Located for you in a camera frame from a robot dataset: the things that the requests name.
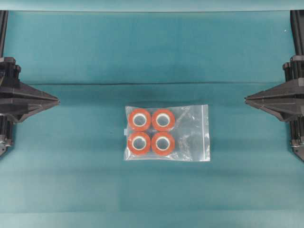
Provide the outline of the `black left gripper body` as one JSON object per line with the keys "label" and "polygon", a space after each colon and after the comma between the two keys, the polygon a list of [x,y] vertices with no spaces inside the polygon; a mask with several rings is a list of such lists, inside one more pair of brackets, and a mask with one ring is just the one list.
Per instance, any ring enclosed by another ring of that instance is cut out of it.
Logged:
{"label": "black left gripper body", "polygon": [[22,118],[24,106],[13,102],[18,96],[14,89],[20,88],[21,67],[13,57],[0,58],[0,132],[7,133],[13,123]]}

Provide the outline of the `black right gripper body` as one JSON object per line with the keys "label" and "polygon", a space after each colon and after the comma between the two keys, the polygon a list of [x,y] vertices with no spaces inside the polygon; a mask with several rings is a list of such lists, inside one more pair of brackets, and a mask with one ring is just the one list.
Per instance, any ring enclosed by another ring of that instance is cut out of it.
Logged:
{"label": "black right gripper body", "polygon": [[293,133],[304,132],[304,56],[292,56],[290,62],[283,64],[285,85],[292,99],[288,109],[288,121],[293,122]]}

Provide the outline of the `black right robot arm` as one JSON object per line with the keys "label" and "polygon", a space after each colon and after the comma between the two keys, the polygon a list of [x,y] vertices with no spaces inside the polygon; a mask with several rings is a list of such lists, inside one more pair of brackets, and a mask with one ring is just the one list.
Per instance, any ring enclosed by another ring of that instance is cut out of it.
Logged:
{"label": "black right robot arm", "polygon": [[290,11],[295,55],[282,65],[285,83],[245,98],[245,103],[288,122],[291,148],[304,159],[304,11]]}

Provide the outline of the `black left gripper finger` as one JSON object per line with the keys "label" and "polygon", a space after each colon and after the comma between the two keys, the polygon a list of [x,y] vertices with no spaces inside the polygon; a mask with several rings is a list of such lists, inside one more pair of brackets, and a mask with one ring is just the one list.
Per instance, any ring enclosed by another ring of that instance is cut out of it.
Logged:
{"label": "black left gripper finger", "polygon": [[27,118],[59,104],[59,101],[53,101],[45,104],[27,105],[26,107],[21,108],[20,111],[17,111],[17,114],[14,114],[14,123],[21,123]]}
{"label": "black left gripper finger", "polygon": [[20,102],[59,102],[57,97],[22,82],[14,86],[14,99]]}

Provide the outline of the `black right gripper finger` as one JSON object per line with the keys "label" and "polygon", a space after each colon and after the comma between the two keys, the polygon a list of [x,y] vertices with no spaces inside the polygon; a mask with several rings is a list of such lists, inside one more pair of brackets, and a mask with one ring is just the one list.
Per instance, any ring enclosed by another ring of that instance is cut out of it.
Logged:
{"label": "black right gripper finger", "polygon": [[277,85],[268,90],[260,91],[245,97],[246,103],[290,103],[291,84],[289,82]]}
{"label": "black right gripper finger", "polygon": [[278,111],[272,107],[268,107],[262,104],[256,104],[254,102],[251,101],[245,101],[245,103],[253,108],[262,110],[268,114],[271,114],[273,116],[275,116],[279,121],[281,122],[290,122],[291,121],[291,115],[287,114],[283,111]]}

